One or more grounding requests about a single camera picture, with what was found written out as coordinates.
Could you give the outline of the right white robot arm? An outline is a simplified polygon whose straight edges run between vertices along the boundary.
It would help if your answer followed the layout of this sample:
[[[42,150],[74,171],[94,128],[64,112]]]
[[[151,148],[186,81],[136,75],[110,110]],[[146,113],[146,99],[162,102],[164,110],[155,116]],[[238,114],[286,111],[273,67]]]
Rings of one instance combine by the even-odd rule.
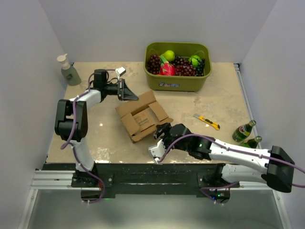
[[[271,189],[290,193],[293,186],[294,161],[279,146],[253,149],[232,145],[213,137],[191,133],[183,124],[158,125],[153,137],[158,140],[148,148],[155,162],[161,163],[172,149],[187,152],[198,160],[225,161],[222,171],[214,173],[213,184],[258,182]]]

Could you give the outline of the yellow utility knife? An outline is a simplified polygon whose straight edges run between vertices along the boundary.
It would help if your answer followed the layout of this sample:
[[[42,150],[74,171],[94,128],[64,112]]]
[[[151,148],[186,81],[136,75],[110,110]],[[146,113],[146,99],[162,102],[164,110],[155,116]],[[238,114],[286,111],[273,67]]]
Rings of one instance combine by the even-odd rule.
[[[217,123],[215,123],[215,122],[213,122],[213,121],[203,117],[202,115],[194,114],[193,117],[201,120],[202,122],[205,122],[206,124],[212,126],[216,130],[220,130],[220,125],[219,124],[217,124]]]

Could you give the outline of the brown cardboard express box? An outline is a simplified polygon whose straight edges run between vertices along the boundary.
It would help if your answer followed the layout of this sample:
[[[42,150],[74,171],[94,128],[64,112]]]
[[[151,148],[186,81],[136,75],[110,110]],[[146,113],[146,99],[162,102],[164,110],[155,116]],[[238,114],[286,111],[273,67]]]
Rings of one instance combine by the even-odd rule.
[[[119,105],[116,112],[133,143],[154,133],[157,125],[173,121],[157,101],[152,90],[139,95],[137,101],[127,101]]]

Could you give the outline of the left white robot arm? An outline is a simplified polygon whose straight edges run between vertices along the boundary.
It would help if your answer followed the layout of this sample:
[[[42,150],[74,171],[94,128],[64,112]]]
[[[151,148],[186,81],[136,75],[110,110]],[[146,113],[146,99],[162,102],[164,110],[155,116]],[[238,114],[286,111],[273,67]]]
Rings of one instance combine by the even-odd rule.
[[[127,86],[122,76],[124,67],[117,69],[96,69],[88,79],[87,89],[72,99],[61,99],[57,103],[55,118],[55,134],[64,143],[63,150],[70,146],[76,160],[76,169],[85,172],[82,182],[88,187],[98,184],[99,176],[92,171],[94,160],[86,141],[88,133],[88,110],[103,102],[110,95],[117,96],[120,101],[136,101],[139,99]]]

